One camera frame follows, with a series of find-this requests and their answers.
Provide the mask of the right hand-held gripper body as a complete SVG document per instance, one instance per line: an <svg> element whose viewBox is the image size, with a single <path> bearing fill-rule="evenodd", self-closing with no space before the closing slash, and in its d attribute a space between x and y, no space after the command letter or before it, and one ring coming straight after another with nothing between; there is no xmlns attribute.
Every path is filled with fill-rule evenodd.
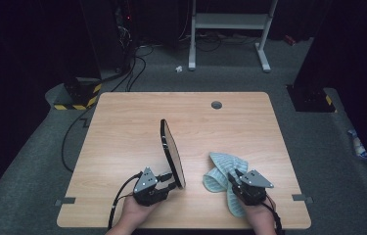
<svg viewBox="0 0 367 235"><path fill-rule="evenodd" d="M236 180L233 193L247 206L257 206L263 203L267 196L266 189L274 187L255 169L244 173L242 178L238 178L237 175L233 177Z"/></svg>

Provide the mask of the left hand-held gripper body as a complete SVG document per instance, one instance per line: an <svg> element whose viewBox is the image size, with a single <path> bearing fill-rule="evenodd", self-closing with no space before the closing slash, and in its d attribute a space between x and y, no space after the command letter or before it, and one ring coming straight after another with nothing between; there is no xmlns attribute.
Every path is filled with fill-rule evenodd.
<svg viewBox="0 0 367 235"><path fill-rule="evenodd" d="M135 201L145 207L164 201L168 196L167 189L157 189L157 185L165 182L162 175L155 176L149 167L146 167L133 189Z"/></svg>

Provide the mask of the light blue striped towel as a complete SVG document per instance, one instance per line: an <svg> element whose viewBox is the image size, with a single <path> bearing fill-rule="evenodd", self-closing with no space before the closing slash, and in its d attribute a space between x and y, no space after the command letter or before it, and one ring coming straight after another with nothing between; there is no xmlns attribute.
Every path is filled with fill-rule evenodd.
<svg viewBox="0 0 367 235"><path fill-rule="evenodd" d="M232 183L228 176L236 177L236 169L241 173L246 173L248 162L223 153L210 153L209 156L214 163L214 168L203 176L205 188L211 193L225 192L229 212L236 217L243 217L245 215L244 209L232 190Z"/></svg>

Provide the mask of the black floral mirror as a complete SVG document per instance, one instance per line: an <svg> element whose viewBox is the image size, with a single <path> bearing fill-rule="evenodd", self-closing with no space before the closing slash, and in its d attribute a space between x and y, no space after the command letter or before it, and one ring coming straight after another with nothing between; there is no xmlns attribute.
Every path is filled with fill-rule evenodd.
<svg viewBox="0 0 367 235"><path fill-rule="evenodd" d="M184 189L186 187L186 180L180 155L165 119L161 120L161 145L174 177L176 186L179 189Z"/></svg>

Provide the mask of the person's left hand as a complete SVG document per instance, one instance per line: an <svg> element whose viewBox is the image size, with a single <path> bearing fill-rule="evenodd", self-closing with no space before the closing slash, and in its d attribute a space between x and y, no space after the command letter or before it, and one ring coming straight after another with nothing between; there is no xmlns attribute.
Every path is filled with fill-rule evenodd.
<svg viewBox="0 0 367 235"><path fill-rule="evenodd" d="M158 207L159 204L151 206L139 205L133 196L127 196L122 207L122 213L115 228L128 233L133 232L138 226L143 224L149 215Z"/></svg>

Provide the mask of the person's right hand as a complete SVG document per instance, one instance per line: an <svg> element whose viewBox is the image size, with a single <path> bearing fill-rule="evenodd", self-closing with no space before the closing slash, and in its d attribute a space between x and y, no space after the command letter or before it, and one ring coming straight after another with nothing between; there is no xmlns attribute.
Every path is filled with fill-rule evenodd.
<svg viewBox="0 0 367 235"><path fill-rule="evenodd" d="M239 201L242 206L248 224L252 227L252 229L275 229L275 220L272 212L267 208L275 209L276 204L274 201L267 197L264 201L264 206L247 206L242 201Z"/></svg>

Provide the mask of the grey tape strip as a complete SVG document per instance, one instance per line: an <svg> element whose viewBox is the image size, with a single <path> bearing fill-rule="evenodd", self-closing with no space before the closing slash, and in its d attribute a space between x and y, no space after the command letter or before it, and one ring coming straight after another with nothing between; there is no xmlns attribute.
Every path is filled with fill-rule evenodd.
<svg viewBox="0 0 367 235"><path fill-rule="evenodd" d="M75 197L65 197L62 199L57 199L55 201L54 206L60 207L61 205L74 204L74 203L75 203Z"/></svg>
<svg viewBox="0 0 367 235"><path fill-rule="evenodd" d="M306 204L313 204L313 198L309 196L305 196L304 194L294 194L292 195L293 201L303 201Z"/></svg>

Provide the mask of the black yellow striped base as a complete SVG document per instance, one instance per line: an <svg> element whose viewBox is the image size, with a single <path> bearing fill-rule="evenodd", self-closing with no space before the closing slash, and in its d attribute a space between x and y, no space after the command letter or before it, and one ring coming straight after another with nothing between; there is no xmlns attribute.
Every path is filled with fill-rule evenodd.
<svg viewBox="0 0 367 235"><path fill-rule="evenodd" d="M287 91L297 112L335 113L331 97L323 90L311 90L306 87L287 86Z"/></svg>
<svg viewBox="0 0 367 235"><path fill-rule="evenodd" d="M100 82L91 81L64 84L53 102L53 107L59 111L90 109L95 104L101 88Z"/></svg>

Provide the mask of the blue white packet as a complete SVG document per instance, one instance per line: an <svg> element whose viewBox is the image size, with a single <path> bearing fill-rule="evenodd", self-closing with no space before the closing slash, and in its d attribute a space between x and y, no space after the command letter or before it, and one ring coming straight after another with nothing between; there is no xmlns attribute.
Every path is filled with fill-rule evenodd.
<svg viewBox="0 0 367 235"><path fill-rule="evenodd" d="M351 136L355 156L361 160L367 161L367 151L359 139L356 130L351 129L347 133Z"/></svg>

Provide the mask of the dark equipment rack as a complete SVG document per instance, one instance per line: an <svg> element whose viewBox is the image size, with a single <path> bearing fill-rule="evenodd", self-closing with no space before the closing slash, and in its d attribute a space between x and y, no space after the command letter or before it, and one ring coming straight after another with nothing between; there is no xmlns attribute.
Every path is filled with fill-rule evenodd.
<svg viewBox="0 0 367 235"><path fill-rule="evenodd" d="M114 0L115 21L118 28L119 44L122 48L123 65L122 71L126 72L130 68L130 61L135 49L134 29L131 0Z"/></svg>

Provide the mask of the white metal stand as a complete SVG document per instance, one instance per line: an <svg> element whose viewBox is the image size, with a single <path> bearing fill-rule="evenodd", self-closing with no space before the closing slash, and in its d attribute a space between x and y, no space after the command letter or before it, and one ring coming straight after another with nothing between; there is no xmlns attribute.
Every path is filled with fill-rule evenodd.
<svg viewBox="0 0 367 235"><path fill-rule="evenodd" d="M244 29L261 30L260 41L254 44L256 54L264 72L271 72L271 67L264 52L264 46L272 25L278 0L271 0L266 14L220 14L198 13L197 0L192 0L191 35L188 57L188 70L196 69L196 30L197 29Z"/></svg>

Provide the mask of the black curtain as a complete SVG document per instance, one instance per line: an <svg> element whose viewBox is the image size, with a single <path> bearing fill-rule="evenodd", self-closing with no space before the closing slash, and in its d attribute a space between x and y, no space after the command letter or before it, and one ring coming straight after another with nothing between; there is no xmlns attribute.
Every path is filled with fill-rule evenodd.
<svg viewBox="0 0 367 235"><path fill-rule="evenodd" d="M45 93L63 82L41 5L0 0L0 178L46 117Z"/></svg>
<svg viewBox="0 0 367 235"><path fill-rule="evenodd" d="M332 0L294 87L335 88L367 150L367 0Z"/></svg>

